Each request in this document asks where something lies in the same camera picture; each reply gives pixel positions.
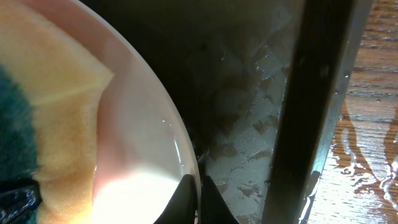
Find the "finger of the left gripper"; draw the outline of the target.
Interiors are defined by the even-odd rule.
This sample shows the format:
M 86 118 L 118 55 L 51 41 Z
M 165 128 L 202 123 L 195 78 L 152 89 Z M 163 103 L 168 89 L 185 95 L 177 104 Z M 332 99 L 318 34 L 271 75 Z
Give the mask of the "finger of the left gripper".
M 42 202 L 39 183 L 33 179 L 1 181 L 1 224 L 35 224 Z

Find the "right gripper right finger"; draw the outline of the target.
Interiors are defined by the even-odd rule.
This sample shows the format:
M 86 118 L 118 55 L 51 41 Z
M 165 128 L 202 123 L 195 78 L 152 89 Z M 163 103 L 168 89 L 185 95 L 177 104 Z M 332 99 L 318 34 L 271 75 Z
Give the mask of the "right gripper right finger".
M 206 175 L 201 187 L 201 223 L 239 224 L 223 200 L 213 179 Z

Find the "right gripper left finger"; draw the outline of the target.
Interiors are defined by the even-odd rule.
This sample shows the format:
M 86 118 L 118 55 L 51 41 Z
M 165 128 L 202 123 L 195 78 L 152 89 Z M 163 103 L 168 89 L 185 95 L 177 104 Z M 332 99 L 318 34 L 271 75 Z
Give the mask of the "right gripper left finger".
M 197 210 L 195 178 L 186 174 L 154 224 L 194 224 Z

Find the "white plate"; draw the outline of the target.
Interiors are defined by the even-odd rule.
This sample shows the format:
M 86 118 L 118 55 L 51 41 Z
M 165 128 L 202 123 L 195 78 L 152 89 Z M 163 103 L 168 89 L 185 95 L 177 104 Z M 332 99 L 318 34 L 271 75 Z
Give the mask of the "white plate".
M 185 125 L 137 50 L 80 1 L 28 1 L 114 74 L 98 109 L 94 223 L 154 223 L 182 177 L 200 175 Z

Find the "green and yellow sponge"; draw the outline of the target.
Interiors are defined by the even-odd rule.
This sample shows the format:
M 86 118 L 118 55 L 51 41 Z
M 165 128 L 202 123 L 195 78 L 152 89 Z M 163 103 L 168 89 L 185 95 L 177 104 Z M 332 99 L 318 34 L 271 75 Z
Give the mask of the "green and yellow sponge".
M 1 181 L 33 179 L 37 223 L 90 223 L 112 71 L 21 1 L 1 2 Z

